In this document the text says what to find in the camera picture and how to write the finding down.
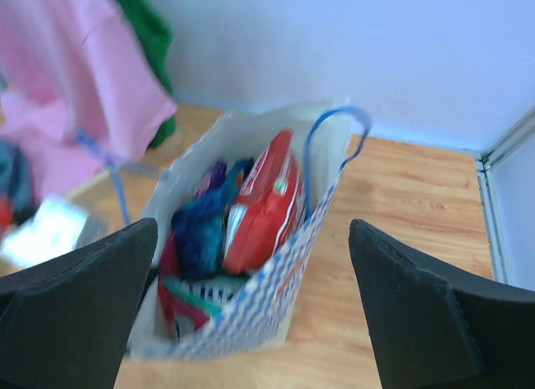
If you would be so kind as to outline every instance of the hanging clothes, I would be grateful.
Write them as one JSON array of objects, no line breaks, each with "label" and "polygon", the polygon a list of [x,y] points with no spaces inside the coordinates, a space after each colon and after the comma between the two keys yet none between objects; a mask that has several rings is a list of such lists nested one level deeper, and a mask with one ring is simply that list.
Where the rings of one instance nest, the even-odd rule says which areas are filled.
[{"label": "hanging clothes", "polygon": [[66,194],[103,168],[84,131],[138,161],[176,105],[114,0],[0,0],[0,136],[28,157],[36,196]]},{"label": "hanging clothes", "polygon": [[0,75],[0,94],[8,87],[6,80]]},{"label": "hanging clothes", "polygon": [[[172,32],[146,0],[115,1],[120,5],[126,19],[134,29],[152,72],[167,92],[172,94],[171,80],[166,69],[167,51],[173,39]],[[150,147],[160,146],[175,132],[175,128],[174,117],[164,121],[150,143]]]},{"label": "hanging clothes", "polygon": [[[10,222],[20,224],[33,216],[37,209],[33,200],[33,182],[28,159],[12,142],[0,140],[0,209],[11,213]],[[0,231],[5,213],[0,217]]]}]

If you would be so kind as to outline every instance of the pink shirt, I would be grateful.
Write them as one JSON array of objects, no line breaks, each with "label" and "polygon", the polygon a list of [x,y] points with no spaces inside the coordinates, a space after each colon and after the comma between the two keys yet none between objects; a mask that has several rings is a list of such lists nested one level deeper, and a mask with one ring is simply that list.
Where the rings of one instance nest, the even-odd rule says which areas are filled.
[{"label": "pink shirt", "polygon": [[74,134],[138,161],[176,105],[114,0],[0,0],[5,139],[32,167],[37,197],[66,194],[102,168]]}]

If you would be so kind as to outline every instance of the green item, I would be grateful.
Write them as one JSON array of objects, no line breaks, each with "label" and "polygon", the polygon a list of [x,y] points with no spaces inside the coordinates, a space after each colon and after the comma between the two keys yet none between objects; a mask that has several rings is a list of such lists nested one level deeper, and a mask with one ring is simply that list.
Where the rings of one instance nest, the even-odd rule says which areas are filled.
[{"label": "green item", "polygon": [[171,294],[173,294],[175,297],[178,297],[186,304],[198,308],[199,310],[202,310],[211,316],[221,313],[221,307],[215,305],[207,299],[203,299],[198,295],[192,294],[190,290],[184,288],[180,279],[171,277],[166,278],[164,279],[164,285]]},{"label": "green item", "polygon": [[[167,50],[173,34],[146,0],[115,0],[123,10],[126,19],[134,29],[152,72],[162,86],[172,94],[172,86],[166,70]],[[156,148],[175,132],[175,118],[163,122],[150,148]]]}]

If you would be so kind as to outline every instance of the blue strap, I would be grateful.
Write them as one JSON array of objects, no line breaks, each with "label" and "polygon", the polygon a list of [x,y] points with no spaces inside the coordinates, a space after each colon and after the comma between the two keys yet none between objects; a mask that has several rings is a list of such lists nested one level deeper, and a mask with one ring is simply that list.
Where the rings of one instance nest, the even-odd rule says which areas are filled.
[{"label": "blue strap", "polygon": [[128,206],[126,204],[126,195],[123,183],[120,180],[120,169],[115,159],[106,151],[104,151],[97,141],[93,140],[83,131],[79,131],[74,138],[79,145],[83,146],[91,155],[100,159],[104,165],[110,170],[111,181],[114,183],[117,197],[119,198],[120,212],[123,215],[125,226],[131,223],[130,215],[128,214]]},{"label": "blue strap", "polygon": [[312,136],[318,129],[318,127],[323,123],[325,120],[327,120],[331,115],[337,115],[339,113],[343,114],[349,114],[352,115],[363,127],[364,131],[362,133],[362,136],[360,138],[360,142],[357,145],[357,150],[354,152],[354,154],[350,157],[348,157],[345,161],[342,162],[342,165],[340,166],[340,171],[342,171],[347,164],[352,161],[355,157],[357,157],[360,152],[362,151],[362,148],[364,147],[364,142],[366,141],[366,138],[369,135],[369,132],[371,131],[371,121],[369,117],[362,111],[359,110],[359,108],[354,106],[342,106],[337,107],[331,110],[327,110],[325,113],[323,113],[314,123],[312,126],[312,129],[308,133],[307,140],[304,143],[304,157],[303,157],[303,169],[304,169],[304,196],[305,196],[305,207],[306,207],[306,218],[310,218],[310,216],[313,213],[312,203],[311,203],[311,192],[312,192],[312,166],[311,166],[311,159],[310,159],[310,148],[311,148],[311,142],[312,142]]}]

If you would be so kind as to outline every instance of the purple item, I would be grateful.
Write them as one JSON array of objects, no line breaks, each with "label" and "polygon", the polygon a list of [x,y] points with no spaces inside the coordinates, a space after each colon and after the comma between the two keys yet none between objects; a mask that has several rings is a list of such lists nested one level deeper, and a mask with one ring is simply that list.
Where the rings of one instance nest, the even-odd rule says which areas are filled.
[{"label": "purple item", "polygon": [[212,190],[215,190],[222,186],[225,182],[225,177],[227,176],[227,163],[224,160],[219,160],[216,162],[214,167],[208,172],[201,181],[201,185],[195,193],[195,198],[200,197],[201,195],[206,194]]}]

